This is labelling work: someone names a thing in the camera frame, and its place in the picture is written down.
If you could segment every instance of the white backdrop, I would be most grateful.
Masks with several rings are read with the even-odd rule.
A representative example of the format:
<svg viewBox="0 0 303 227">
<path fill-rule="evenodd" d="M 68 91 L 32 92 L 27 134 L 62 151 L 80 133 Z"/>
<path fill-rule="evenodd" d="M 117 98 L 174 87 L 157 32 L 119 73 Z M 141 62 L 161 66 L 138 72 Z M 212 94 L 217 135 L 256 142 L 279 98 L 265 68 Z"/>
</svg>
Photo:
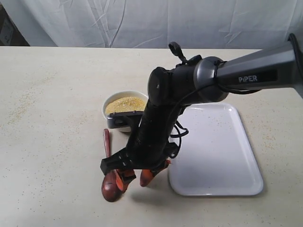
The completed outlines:
<svg viewBox="0 0 303 227">
<path fill-rule="evenodd" d="M 1 0 L 32 46 L 269 47 L 303 33 L 303 0 Z"/>
</svg>

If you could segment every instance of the yellow grain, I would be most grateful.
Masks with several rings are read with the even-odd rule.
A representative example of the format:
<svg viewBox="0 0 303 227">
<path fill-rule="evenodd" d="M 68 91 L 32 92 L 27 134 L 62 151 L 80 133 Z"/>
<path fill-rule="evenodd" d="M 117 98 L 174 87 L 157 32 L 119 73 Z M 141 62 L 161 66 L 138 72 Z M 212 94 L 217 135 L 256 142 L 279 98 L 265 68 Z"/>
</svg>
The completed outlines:
<svg viewBox="0 0 303 227">
<path fill-rule="evenodd" d="M 119 98 L 105 108 L 105 113 L 120 113 L 130 111 L 144 111 L 146 102 L 137 97 Z"/>
</svg>

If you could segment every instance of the white bowl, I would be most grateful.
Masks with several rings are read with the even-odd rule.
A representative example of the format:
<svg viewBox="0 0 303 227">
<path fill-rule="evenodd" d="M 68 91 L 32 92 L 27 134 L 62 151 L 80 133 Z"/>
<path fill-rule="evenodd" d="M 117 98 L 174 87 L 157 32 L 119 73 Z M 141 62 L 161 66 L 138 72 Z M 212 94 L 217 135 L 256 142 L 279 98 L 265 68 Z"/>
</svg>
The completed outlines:
<svg viewBox="0 0 303 227">
<path fill-rule="evenodd" d="M 113 95 L 111 95 L 110 97 L 108 97 L 105 102 L 103 103 L 102 106 L 102 113 L 103 113 L 103 117 L 104 119 L 107 121 L 107 114 L 105 113 L 105 109 L 107 107 L 108 104 L 110 104 L 111 102 L 119 99 L 119 98 L 123 98 L 123 97 L 137 97 L 142 99 L 143 101 L 147 102 L 148 100 L 148 96 L 146 96 L 145 94 L 139 92 L 139 91 L 120 91 L 117 93 L 114 93 Z M 131 128 L 130 127 L 123 127 L 123 128 L 118 128 L 119 131 L 122 132 L 130 132 Z"/>
</svg>

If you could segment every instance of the spoon handle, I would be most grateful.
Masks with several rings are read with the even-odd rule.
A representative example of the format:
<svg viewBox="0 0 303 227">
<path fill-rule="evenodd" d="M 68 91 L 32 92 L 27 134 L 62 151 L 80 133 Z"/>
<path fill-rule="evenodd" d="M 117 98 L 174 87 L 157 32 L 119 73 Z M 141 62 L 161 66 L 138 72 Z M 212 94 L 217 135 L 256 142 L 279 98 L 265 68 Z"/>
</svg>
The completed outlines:
<svg viewBox="0 0 303 227">
<path fill-rule="evenodd" d="M 104 147 L 105 147 L 105 154 L 106 157 L 109 157 L 112 155 L 111 149 L 110 149 L 110 136 L 109 136 L 109 130 L 104 129 L 103 130 L 103 140 L 104 140 Z"/>
</svg>

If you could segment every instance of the speckled countertop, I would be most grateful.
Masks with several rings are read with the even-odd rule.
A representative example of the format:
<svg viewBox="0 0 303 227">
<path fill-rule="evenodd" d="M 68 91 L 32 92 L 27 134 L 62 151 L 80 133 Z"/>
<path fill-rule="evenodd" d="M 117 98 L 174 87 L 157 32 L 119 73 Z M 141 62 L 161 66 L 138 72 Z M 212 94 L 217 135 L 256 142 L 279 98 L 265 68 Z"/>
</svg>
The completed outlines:
<svg viewBox="0 0 303 227">
<path fill-rule="evenodd" d="M 185 50 L 230 60 L 252 50 Z M 167 172 L 136 179 L 103 200 L 101 106 L 113 92 L 147 93 L 150 72 L 173 68 L 169 50 L 0 47 L 0 226 L 300 227 L 303 100 L 292 89 L 229 95 L 241 115 L 265 188 L 255 197 L 186 198 Z M 113 151 L 127 136 L 113 131 Z"/>
</svg>

